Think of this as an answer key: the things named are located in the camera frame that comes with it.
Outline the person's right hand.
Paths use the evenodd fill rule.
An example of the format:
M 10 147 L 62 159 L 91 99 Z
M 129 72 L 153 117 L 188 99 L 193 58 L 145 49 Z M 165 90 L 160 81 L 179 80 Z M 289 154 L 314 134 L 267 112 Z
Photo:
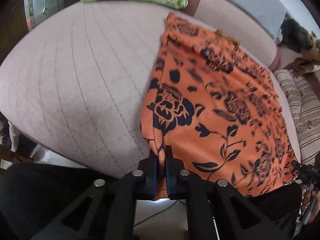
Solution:
M 303 194 L 302 205 L 300 207 L 300 209 L 302 211 L 305 211 L 307 209 L 307 207 L 309 206 L 311 197 L 313 197 L 316 200 L 315 204 L 312 208 L 312 211 L 310 213 L 308 223 L 311 223 L 316 218 L 316 216 L 319 212 L 319 206 L 320 206 L 319 195 L 320 195 L 320 193 L 318 191 L 312 191 L 312 192 L 305 191 Z

